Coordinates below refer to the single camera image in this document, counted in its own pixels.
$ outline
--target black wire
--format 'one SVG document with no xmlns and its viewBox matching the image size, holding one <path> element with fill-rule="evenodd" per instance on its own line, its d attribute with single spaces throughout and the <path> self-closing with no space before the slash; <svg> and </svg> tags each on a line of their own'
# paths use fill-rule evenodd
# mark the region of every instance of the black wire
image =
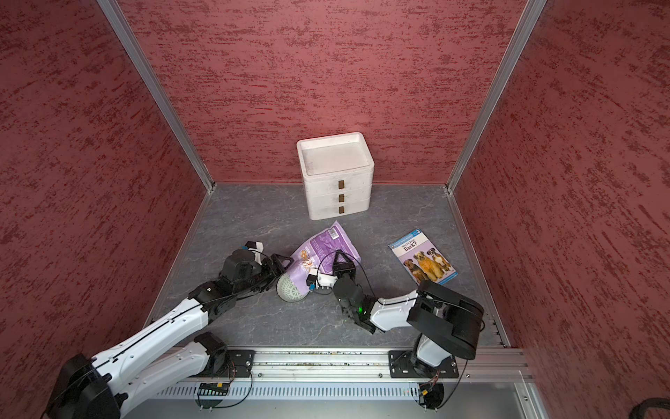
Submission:
<svg viewBox="0 0 670 419">
<path fill-rule="evenodd" d="M 370 280 L 368 279 L 368 274 L 365 273 L 365 268 L 363 267 L 363 265 L 361 265 L 360 262 L 358 261 L 358 259 L 356 259 L 355 257 L 351 256 L 349 253 L 347 253 L 347 252 L 345 252 L 345 251 L 343 251 L 342 253 L 344 253 L 345 255 L 349 256 L 349 257 L 352 258 L 353 260 L 355 260 L 356 263 L 358 264 L 358 266 L 360 266 L 360 270 L 363 271 L 363 275 L 365 275 L 365 280 L 368 282 L 368 288 L 370 288 L 370 292 L 373 293 L 373 297 L 375 297 L 375 300 L 376 300 L 376 299 L 377 299 L 377 295 L 375 294 L 375 290 L 373 290 L 373 286 L 372 286 L 372 284 L 370 284 Z"/>
<path fill-rule="evenodd" d="M 466 359 L 465 360 L 465 365 L 463 366 L 463 371 L 461 371 L 461 376 L 458 378 L 458 381 L 456 382 L 456 385 L 454 386 L 454 388 L 452 388 L 452 392 L 449 393 L 447 398 L 444 399 L 442 404 L 440 404 L 437 408 L 435 408 L 435 410 L 441 409 L 442 406 L 444 406 L 449 401 L 449 399 L 452 398 L 452 396 L 454 395 L 454 391 L 456 391 L 456 389 L 458 388 L 458 385 L 460 384 L 460 380 L 463 378 L 463 375 L 465 375 L 465 368 L 467 368 L 467 367 L 468 367 L 468 360 Z"/>
<path fill-rule="evenodd" d="M 400 362 L 400 360 L 401 360 L 405 355 L 407 355 L 408 353 L 412 353 L 412 351 L 405 351 L 405 352 L 403 352 L 402 354 L 400 354 L 400 356 L 399 356 L 398 358 L 396 358 L 394 362 L 391 363 L 391 368 L 393 368 L 393 367 L 395 366 L 395 364 L 397 364 L 398 362 Z"/>
<path fill-rule="evenodd" d="M 465 308 L 465 307 L 463 307 L 463 306 L 459 306 L 458 304 L 454 304 L 453 302 L 446 302 L 446 301 L 438 300 L 437 298 L 432 298 L 432 297 L 431 297 L 431 299 L 432 299 L 433 301 L 441 302 L 442 304 L 447 304 L 448 306 L 458 307 L 458 308 L 460 308 L 461 310 L 465 310 L 466 312 L 472 314 L 473 316 L 479 316 L 479 314 L 475 313 L 474 311 L 470 311 L 470 310 L 468 310 L 467 308 Z M 479 329 L 479 333 L 481 333 L 482 331 L 484 331 L 484 328 L 485 328 L 485 327 L 486 327 L 486 323 L 484 322 L 484 319 L 482 318 L 482 327 Z"/>
<path fill-rule="evenodd" d="M 74 385 L 79 385 L 79 383 L 81 383 L 81 381 L 82 381 L 88 374 L 93 373 L 93 371 L 96 371 L 98 368 L 102 367 L 103 365 L 106 365 L 107 363 L 109 363 L 109 359 L 107 359 L 105 362 L 101 363 L 100 365 L 98 365 L 98 366 L 95 367 L 94 369 L 91 369 L 89 372 L 87 372 L 87 373 L 85 373 L 84 375 L 82 375 L 81 377 L 79 377 L 74 383 L 72 383 L 72 384 L 68 385 L 67 387 L 65 387 L 65 390 L 63 390 L 58 396 L 56 396 L 56 397 L 53 399 L 53 401 L 52 401 L 51 403 L 49 403 L 48 405 L 46 405 L 46 408 L 44 409 L 44 412 L 42 412 L 42 414 L 40 415 L 40 418 L 43 417 L 44 415 L 46 415 L 47 412 L 49 412 L 49 410 L 51 410 L 51 408 L 54 407 L 54 404 L 56 404 L 56 400 L 58 400 L 58 399 L 60 399 L 61 397 L 63 397 L 63 395 L 64 395 L 70 388 L 72 388 L 72 386 L 74 386 Z"/>
<path fill-rule="evenodd" d="M 409 300 L 402 300 L 402 301 L 398 301 L 398 302 L 390 302 L 390 303 L 388 303 L 388 304 L 383 304 L 381 301 L 377 301 L 377 302 L 378 302 L 380 305 L 382 305 L 382 306 L 392 306 L 392 305 L 394 305 L 394 304 L 402 304 L 402 303 L 404 303 L 404 302 L 414 301 L 414 300 L 416 300 L 416 299 L 417 299 L 417 298 L 414 297 L 414 298 L 410 298 Z"/>
<path fill-rule="evenodd" d="M 249 394 L 251 394 L 251 389 L 253 389 L 253 374 L 251 373 L 251 368 L 247 367 L 246 365 L 235 365 L 234 366 L 234 368 L 237 368 L 237 367 L 244 367 L 244 368 L 247 369 L 247 371 L 249 371 L 249 377 L 251 378 L 251 385 L 249 386 L 249 391 L 247 391 L 247 394 L 244 396 L 244 398 L 242 400 L 240 400 L 239 402 L 237 402 L 235 404 L 231 404 L 229 406 L 212 406 L 211 408 L 208 408 L 208 409 L 227 409 L 227 408 L 231 408 L 231 407 L 237 406 L 238 404 L 244 402 L 247 399 L 247 397 L 249 397 Z M 202 405 L 200 404 L 200 393 L 196 392 L 196 395 L 198 396 L 198 400 L 196 401 L 196 404 L 198 405 L 199 408 L 202 408 Z"/>
<path fill-rule="evenodd" d="M 642 403 L 635 406 L 628 415 L 628 419 L 645 419 L 647 409 L 666 409 L 670 410 L 670 399 L 651 398 L 642 401 Z"/>
<path fill-rule="evenodd" d="M 255 250 L 255 249 L 249 249 L 249 248 L 247 248 L 247 250 L 251 250 L 251 251 L 254 251 L 254 252 L 256 252 L 256 253 L 260 253 L 261 255 L 263 255 L 263 256 L 265 256 L 265 257 L 269 257 L 268 255 L 266 255 L 266 254 L 263 253 L 262 251 L 257 251 L 257 250 Z"/>
<path fill-rule="evenodd" d="M 333 253 L 336 253 L 336 252 L 337 251 L 330 252 L 328 255 L 325 255 L 323 259 L 321 259 L 321 262 L 319 262 L 319 266 L 316 268 L 316 284 L 317 285 L 321 286 L 321 284 L 319 284 L 319 272 L 321 272 L 321 264 L 324 262 L 324 260 L 326 260 L 326 258 L 328 256 L 330 256 L 330 255 L 332 255 Z"/>
<path fill-rule="evenodd" d="M 316 289 L 315 289 L 315 290 L 312 290 L 312 292 L 315 293 L 315 294 L 319 294 L 320 296 L 329 296 L 333 293 L 333 289 L 330 288 L 329 292 L 316 292 Z"/>
</svg>

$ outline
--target aluminum frame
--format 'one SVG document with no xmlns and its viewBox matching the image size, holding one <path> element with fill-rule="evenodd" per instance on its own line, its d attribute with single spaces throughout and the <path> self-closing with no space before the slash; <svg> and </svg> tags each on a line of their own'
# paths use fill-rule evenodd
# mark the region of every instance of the aluminum frame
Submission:
<svg viewBox="0 0 670 419">
<path fill-rule="evenodd" d="M 112 29 L 114 29 L 114 32 L 119 38 L 119 41 L 121 41 L 121 44 L 126 50 L 126 53 L 128 53 L 128 57 L 130 57 L 131 61 L 135 65 L 135 68 L 137 69 L 137 72 L 142 77 L 142 80 L 144 80 L 144 83 L 147 85 L 153 100 L 156 102 L 156 105 L 158 105 L 158 108 L 163 113 L 167 124 L 172 129 L 175 137 L 177 137 L 177 140 L 182 146 L 182 149 L 184 149 L 186 157 L 188 157 L 191 165 L 193 165 L 193 168 L 198 173 L 200 180 L 205 186 L 205 189 L 211 192 L 214 190 L 214 180 L 212 179 L 212 176 L 209 174 L 207 167 L 200 158 L 198 150 L 191 142 L 191 137 L 188 135 L 184 124 L 182 124 L 182 121 L 179 119 L 177 111 L 172 106 L 168 94 L 165 92 L 165 89 L 163 89 L 163 86 L 158 81 L 158 77 L 156 77 L 156 74 L 153 72 L 153 68 L 149 63 L 147 56 L 144 54 L 144 52 L 142 52 L 142 48 L 139 46 L 139 42 L 137 41 L 133 30 L 130 28 L 128 21 L 123 15 L 119 4 L 116 2 L 116 0 L 97 1 L 98 5 L 100 5 L 100 8 L 103 10 L 105 17 L 107 17 L 109 24 L 112 26 Z"/>
<path fill-rule="evenodd" d="M 231 347 L 256 351 L 252 366 L 254 381 L 295 382 L 423 382 L 425 378 L 391 378 L 388 352 L 411 348 L 380 347 Z M 459 372 L 465 360 L 456 359 Z M 181 382 L 211 382 L 228 377 L 189 377 Z M 458 379 L 440 379 L 456 382 Z M 482 347 L 468 362 L 463 382 L 525 383 L 533 376 L 522 349 Z"/>
<path fill-rule="evenodd" d="M 486 128 L 486 124 L 491 118 L 500 96 L 503 94 L 507 81 L 512 75 L 512 71 L 517 65 L 519 56 L 521 56 L 521 52 L 526 46 L 526 43 L 531 36 L 531 32 L 537 23 L 537 19 L 542 13 L 542 9 L 546 3 L 547 0 L 528 0 L 528 3 L 526 3 L 526 6 L 521 13 L 521 17 L 519 18 L 517 28 L 514 30 L 514 34 L 505 50 L 505 54 L 502 56 L 498 71 L 496 71 L 496 75 L 491 82 L 491 87 L 486 94 L 484 103 L 482 104 L 477 119 L 472 126 L 472 131 L 470 132 L 468 139 L 465 141 L 463 150 L 456 160 L 456 165 L 454 166 L 452 173 L 449 175 L 447 189 L 450 192 L 453 192 L 456 189 L 456 185 L 463 175 L 463 171 L 468 165 L 468 161 L 472 157 L 472 153 L 484 132 L 484 128 Z"/>
<path fill-rule="evenodd" d="M 149 326 L 154 320 L 157 320 L 160 317 L 159 311 L 163 306 L 163 303 L 165 302 L 165 298 L 168 295 L 168 293 L 165 291 L 174 282 L 174 279 L 177 276 L 177 271 L 179 270 L 179 266 L 182 264 L 184 258 L 186 257 L 186 252 L 188 251 L 188 248 L 191 247 L 191 243 L 193 243 L 193 240 L 198 231 L 198 226 L 200 225 L 200 221 L 202 221 L 204 213 L 207 211 L 207 208 L 209 208 L 210 204 L 212 203 L 213 196 L 214 196 L 213 190 L 211 192 L 205 193 L 205 196 L 202 199 L 202 202 L 200 203 L 200 208 L 198 208 L 198 212 L 196 213 L 195 218 L 193 218 L 191 227 L 188 228 L 186 237 L 184 237 L 182 246 L 179 248 L 177 256 L 172 261 L 172 266 L 170 267 L 170 270 L 167 273 L 167 276 L 165 277 L 165 281 L 163 282 L 161 290 L 158 292 L 158 297 L 156 297 L 156 300 L 153 302 L 153 306 L 149 311 L 149 316 L 147 316 L 147 320 L 145 320 L 144 326 L 142 326 L 143 328 Z"/>
</svg>

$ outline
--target purple plastic bag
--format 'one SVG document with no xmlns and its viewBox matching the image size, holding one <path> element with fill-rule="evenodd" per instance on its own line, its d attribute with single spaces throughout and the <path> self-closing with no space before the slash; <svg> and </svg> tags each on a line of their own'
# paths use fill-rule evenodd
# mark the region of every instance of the purple plastic bag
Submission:
<svg viewBox="0 0 670 419">
<path fill-rule="evenodd" d="M 341 249 L 360 261 L 358 251 L 347 237 L 344 229 L 335 221 L 329 229 L 313 235 L 291 257 L 295 261 L 287 270 L 291 281 L 301 294 L 307 294 L 310 289 L 305 284 L 310 269 L 321 264 L 321 272 L 332 274 L 332 264 L 335 251 Z"/>
</svg>

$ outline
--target cable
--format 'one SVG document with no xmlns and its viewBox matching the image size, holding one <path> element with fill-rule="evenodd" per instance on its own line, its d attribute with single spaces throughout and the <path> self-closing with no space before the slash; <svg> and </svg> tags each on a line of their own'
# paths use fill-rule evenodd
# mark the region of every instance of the cable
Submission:
<svg viewBox="0 0 670 419">
<path fill-rule="evenodd" d="M 440 404 L 437 408 L 435 408 L 435 410 L 441 409 L 442 406 L 444 406 L 449 401 L 449 399 L 452 398 L 452 396 L 454 395 L 454 391 L 456 391 L 456 389 L 458 388 L 458 385 L 460 384 L 460 380 L 463 379 L 463 375 L 465 375 L 465 368 L 467 368 L 467 367 L 468 367 L 468 360 L 466 359 L 465 360 L 465 365 L 463 366 L 463 371 L 461 371 L 461 376 L 458 378 L 458 381 L 456 382 L 456 385 L 454 386 L 454 388 L 452 388 L 452 392 L 449 393 L 447 398 L 444 399 L 442 404 Z"/>
<path fill-rule="evenodd" d="M 257 251 L 256 249 L 248 249 L 248 248 L 247 248 L 247 250 L 251 250 L 251 251 L 254 251 L 254 252 L 256 252 L 256 253 L 260 253 L 261 255 L 263 255 L 263 256 L 265 256 L 265 257 L 269 257 L 268 255 L 266 255 L 266 254 L 263 253 L 262 251 Z"/>
<path fill-rule="evenodd" d="M 402 300 L 402 301 L 398 301 L 398 302 L 390 302 L 390 303 L 388 303 L 388 304 L 384 304 L 384 303 L 382 303 L 382 302 L 379 301 L 379 300 L 377 300 L 377 302 L 378 302 L 379 304 L 381 304 L 382 306 L 392 306 L 392 305 L 394 305 L 394 304 L 402 304 L 402 303 L 404 303 L 404 302 L 414 301 L 414 300 L 416 300 L 416 299 L 417 299 L 417 298 L 414 297 L 414 298 L 410 298 L 409 300 Z"/>
<path fill-rule="evenodd" d="M 54 404 L 56 403 L 56 400 L 58 400 L 58 399 L 60 399 L 61 397 L 63 397 L 63 395 L 64 395 L 66 392 L 68 392 L 68 390 L 69 390 L 70 388 L 72 388 L 72 386 L 74 386 L 74 385 L 79 385 L 79 383 L 81 383 L 81 381 L 82 381 L 88 374 L 91 374 L 93 371 L 96 371 L 98 368 L 102 367 L 103 365 L 106 365 L 107 363 L 109 363 L 109 359 L 107 359 L 105 362 L 101 363 L 100 365 L 98 365 L 98 366 L 95 367 L 94 369 L 91 369 L 89 372 L 87 372 L 87 373 L 85 373 L 84 375 L 82 375 L 81 377 L 79 377 L 74 383 L 72 383 L 72 384 L 68 385 L 67 387 L 65 387 L 65 390 L 63 390 L 60 394 L 58 394 L 58 396 L 56 396 L 56 397 L 54 398 L 54 400 L 53 400 L 51 403 L 49 403 L 48 405 L 46 405 L 46 408 L 44 409 L 44 412 L 42 412 L 42 414 L 40 415 L 40 418 L 44 417 L 44 415 L 46 415 L 47 412 L 49 412 L 49 410 L 51 410 L 51 409 L 54 407 Z"/>
<path fill-rule="evenodd" d="M 423 383 L 423 384 L 419 384 L 419 388 L 421 388 L 421 387 L 423 387 L 423 386 L 425 386 L 425 385 L 430 384 L 430 390 L 428 390 L 428 391 L 430 392 L 430 391 L 433 390 L 433 387 L 435 387 L 435 384 L 438 383 L 438 380 L 439 380 L 439 379 L 440 379 L 440 370 L 438 369 L 438 372 L 437 372 L 437 373 L 430 379 L 430 381 L 427 381 L 427 382 L 425 382 L 425 383 Z"/>
<path fill-rule="evenodd" d="M 237 375 L 237 368 L 235 368 L 235 364 L 231 362 L 230 366 L 232 368 L 228 370 L 228 379 L 230 380 L 228 384 L 232 384 L 233 380 L 235 380 L 235 376 Z"/>
<path fill-rule="evenodd" d="M 237 402 L 235 404 L 231 404 L 229 406 L 212 406 L 210 409 L 227 409 L 227 408 L 235 407 L 238 404 L 244 402 L 247 399 L 247 397 L 249 397 L 249 394 L 251 394 L 251 389 L 253 389 L 253 374 L 251 373 L 251 368 L 247 367 L 246 365 L 235 365 L 233 367 L 233 369 L 236 369 L 237 367 L 244 367 L 244 368 L 247 369 L 247 371 L 249 371 L 249 377 L 251 378 L 251 385 L 249 386 L 249 391 L 247 391 L 247 394 L 244 396 L 244 398 L 242 400 L 240 400 L 239 402 Z M 198 405 L 199 408 L 202 409 L 203 407 L 200 404 L 200 393 L 196 392 L 196 395 L 198 396 L 198 399 L 196 400 L 196 404 Z"/>
<path fill-rule="evenodd" d="M 630 411 L 628 419 L 644 419 L 645 413 L 647 413 L 647 409 L 649 408 L 670 410 L 670 399 L 664 399 L 664 398 L 646 399 L 642 403 L 635 406 Z"/>
<path fill-rule="evenodd" d="M 448 306 L 458 307 L 458 308 L 460 308 L 461 310 L 465 310 L 466 312 L 472 314 L 473 316 L 479 316 L 479 314 L 475 313 L 474 311 L 470 311 L 470 310 L 468 310 L 467 308 L 465 308 L 465 307 L 463 307 L 463 306 L 459 306 L 458 304 L 454 304 L 453 302 L 447 302 L 447 301 L 443 301 L 443 300 L 438 300 L 437 298 L 433 298 L 433 297 L 431 297 L 431 299 L 432 299 L 433 301 L 441 302 L 442 304 L 447 304 Z M 485 328 L 485 327 L 486 327 L 486 323 L 484 322 L 484 319 L 483 319 L 483 317 L 482 317 L 482 327 L 479 329 L 479 333 L 481 333 L 482 331 L 484 331 L 484 328 Z"/>
<path fill-rule="evenodd" d="M 316 268 L 316 281 L 317 281 L 317 283 L 319 282 L 319 272 L 321 272 L 321 264 L 324 262 L 324 260 L 326 260 L 326 258 L 328 256 L 330 256 L 334 253 L 337 253 L 338 251 L 347 255 L 347 256 L 349 256 L 352 260 L 356 261 L 358 266 L 360 266 L 360 270 L 363 271 L 363 275 L 365 275 L 365 280 L 368 283 L 368 288 L 370 288 L 370 292 L 372 293 L 373 297 L 375 297 L 375 300 L 376 300 L 377 295 L 375 294 L 375 290 L 373 290 L 372 284 L 370 284 L 370 278 L 368 278 L 368 274 L 365 272 L 365 268 L 363 267 L 363 265 L 360 263 L 360 261 L 357 258 L 355 258 L 354 256 L 351 256 L 351 254 L 349 254 L 349 253 L 347 253 L 347 252 L 345 252 L 344 250 L 341 250 L 341 249 L 336 250 L 336 251 L 332 251 L 328 255 L 325 255 L 323 259 L 321 259 L 321 262 L 319 262 L 319 266 Z"/>
<path fill-rule="evenodd" d="M 394 362 L 391 363 L 391 368 L 393 368 L 393 367 L 395 366 L 395 364 L 397 364 L 398 362 L 400 362 L 400 360 L 401 360 L 405 355 L 407 355 L 408 353 L 412 353 L 412 351 L 405 351 L 405 352 L 403 352 L 402 354 L 400 354 L 400 356 L 399 356 L 398 358 L 396 358 Z"/>
<path fill-rule="evenodd" d="M 370 280 L 368 279 L 368 274 L 365 273 L 365 268 L 363 267 L 363 265 L 361 265 L 360 262 L 359 262 L 355 257 L 351 256 L 349 253 L 347 253 L 347 252 L 345 252 L 345 251 L 343 251 L 342 253 L 344 253 L 345 255 L 349 256 L 350 258 L 352 258 L 353 260 L 355 260 L 355 261 L 358 263 L 358 266 L 360 266 L 360 270 L 362 270 L 362 271 L 363 271 L 363 275 L 365 275 L 365 280 L 368 282 L 368 288 L 370 288 L 370 292 L 373 293 L 373 297 L 375 297 L 375 300 L 376 300 L 376 299 L 377 299 L 377 295 L 375 294 L 375 290 L 373 290 L 373 286 L 372 286 L 372 284 L 370 284 Z"/>
</svg>

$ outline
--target gray floor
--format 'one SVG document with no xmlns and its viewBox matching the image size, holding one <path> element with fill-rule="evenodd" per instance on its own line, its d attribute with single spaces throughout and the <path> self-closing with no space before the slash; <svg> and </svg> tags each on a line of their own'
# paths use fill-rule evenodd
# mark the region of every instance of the gray floor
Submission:
<svg viewBox="0 0 670 419">
<path fill-rule="evenodd" d="M 360 253 L 377 296 L 394 297 L 416 288 L 388 244 L 419 228 L 458 272 L 447 287 L 483 301 L 441 186 L 374 186 L 369 210 L 311 221 L 302 186 L 219 184 L 185 258 L 163 288 L 154 317 L 167 313 L 198 284 L 215 279 L 226 256 L 247 241 L 263 242 L 266 254 L 291 255 L 335 220 Z M 409 347 L 418 335 L 411 327 L 370 335 L 346 321 L 337 308 L 333 296 L 312 294 L 287 303 L 273 289 L 238 302 L 205 330 L 232 346 Z M 499 345 L 497 330 L 486 320 L 479 344 Z"/>
</svg>

